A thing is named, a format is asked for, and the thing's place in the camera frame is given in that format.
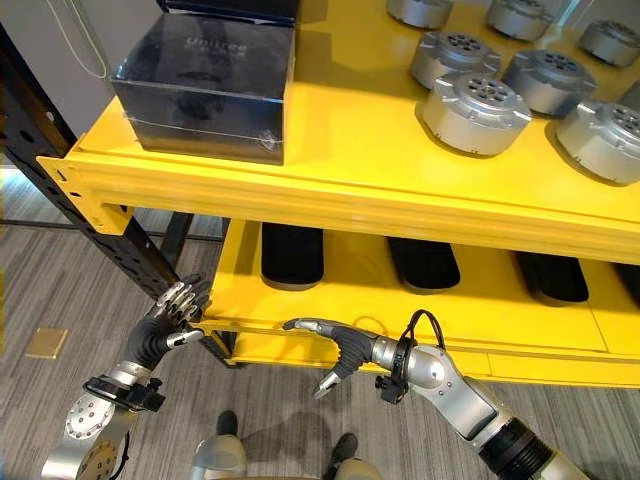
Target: yellow shelf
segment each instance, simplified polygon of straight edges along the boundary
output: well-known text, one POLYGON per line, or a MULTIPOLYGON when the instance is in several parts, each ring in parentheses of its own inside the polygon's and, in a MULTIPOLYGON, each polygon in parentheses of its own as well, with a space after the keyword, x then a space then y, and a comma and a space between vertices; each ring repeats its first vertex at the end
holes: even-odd
MULTIPOLYGON (((606 362, 579 358, 540 358, 525 355, 449 351, 457 367, 481 380, 596 387, 640 387, 640 363, 606 362)), ((333 342, 243 332, 238 335, 233 360, 291 366, 330 368, 338 358, 333 342)), ((365 372, 380 372, 373 364, 365 372)))
MULTIPOLYGON (((233 220, 212 303, 199 326, 207 331, 284 335, 285 321, 309 316, 398 338, 411 314, 427 308, 438 317, 447 344, 456 352, 640 363, 640 309, 602 262, 584 262, 593 308, 591 303, 553 308, 528 295, 513 254, 507 251, 454 245, 460 284, 422 296, 399 284, 384 237, 326 231, 324 244, 325 276, 319 285, 303 292, 273 289, 261 279, 260 224, 233 220), (617 302, 617 309, 602 303, 607 298, 617 302)), ((298 332, 286 335, 300 341, 309 338, 298 332)), ((435 342, 426 321, 418 325, 416 335, 421 343, 435 342)), ((326 358, 304 348, 300 354, 306 362, 326 358)), ((270 355, 278 358, 273 351, 270 355)))
MULTIPOLYGON (((456 4, 445 28, 479 35, 504 67, 528 47, 482 22, 456 4)), ((554 122, 536 118, 484 160, 425 134, 414 107, 427 91, 409 74, 420 34, 383 0, 303 1, 284 166, 145 151, 117 100, 65 159, 40 161, 103 233, 122 233, 128 205, 640 264, 640 184, 574 170, 550 140, 554 122)), ((546 47, 583 62, 597 98, 640 76, 640 62, 610 67, 572 33, 558 38, 546 47)))

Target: plastic wrapped box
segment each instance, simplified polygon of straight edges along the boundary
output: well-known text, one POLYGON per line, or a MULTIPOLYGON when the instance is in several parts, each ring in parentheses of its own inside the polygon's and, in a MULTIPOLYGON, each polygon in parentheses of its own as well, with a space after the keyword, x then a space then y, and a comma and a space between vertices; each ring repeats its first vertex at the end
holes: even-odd
POLYGON ((145 149, 283 163, 294 29, 163 15, 111 80, 145 149))

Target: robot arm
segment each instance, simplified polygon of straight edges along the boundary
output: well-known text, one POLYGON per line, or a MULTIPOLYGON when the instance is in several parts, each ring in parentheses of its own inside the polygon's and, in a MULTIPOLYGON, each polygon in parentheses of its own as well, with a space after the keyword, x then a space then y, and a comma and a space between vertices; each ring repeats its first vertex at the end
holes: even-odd
POLYGON ((588 479, 561 452, 547 447, 491 392, 458 371, 431 313, 416 312, 399 341, 314 318, 295 319, 284 325, 285 330, 294 328, 331 338, 340 348, 338 363, 316 388, 316 398, 327 394, 364 362, 373 362, 391 372, 391 376, 376 380, 384 400, 398 403, 408 389, 429 400, 500 478, 588 479), (413 328, 422 314, 430 318, 438 346, 418 346, 413 339, 413 328))
POLYGON ((203 337, 188 322, 202 315, 207 287, 201 276, 191 275, 169 288, 129 333, 115 367, 85 383, 87 393, 69 410, 43 479, 106 480, 120 473, 138 413, 155 412, 164 401, 158 394, 162 382, 151 378, 153 370, 170 350, 203 337))

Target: floor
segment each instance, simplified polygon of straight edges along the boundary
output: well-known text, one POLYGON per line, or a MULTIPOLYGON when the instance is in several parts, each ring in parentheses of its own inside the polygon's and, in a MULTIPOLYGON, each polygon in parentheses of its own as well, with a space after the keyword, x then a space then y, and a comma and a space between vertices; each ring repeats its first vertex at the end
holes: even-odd
MULTIPOLYGON (((15 200, 8 196, 5 189, 5 204, 15 213, 15 200)), ((45 214, 35 201, 41 200, 36 196, 22 205, 51 222, 56 212, 45 214)), ((26 480, 38 478, 81 385, 112 366, 150 300, 78 232, 3 228, 0 464, 5 462, 6 478, 26 480), (39 326, 69 329, 57 360, 25 357, 39 326)), ((213 274, 219 252, 219 242, 188 240, 178 270, 213 274)), ((160 412, 140 416, 123 479, 186 478, 196 446, 228 408, 240 417, 251 475, 317 477, 333 444, 352 431, 360 439, 359 455, 387 479, 492 478, 425 400, 410 395, 400 406, 387 405, 369 375, 357 374, 315 401, 311 392, 320 370, 259 365, 227 370, 200 345, 171 353, 155 374, 165 382, 167 400, 160 412)), ((489 387, 591 478, 640 478, 639 391, 489 387)))

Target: yellow tag on floor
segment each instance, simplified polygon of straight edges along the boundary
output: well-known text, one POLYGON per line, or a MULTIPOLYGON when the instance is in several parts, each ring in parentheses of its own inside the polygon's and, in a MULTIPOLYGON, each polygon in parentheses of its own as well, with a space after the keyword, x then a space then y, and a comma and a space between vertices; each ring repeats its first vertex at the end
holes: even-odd
POLYGON ((31 358, 58 358, 60 349, 67 338, 68 330, 65 328, 40 327, 29 343, 27 357, 31 358))

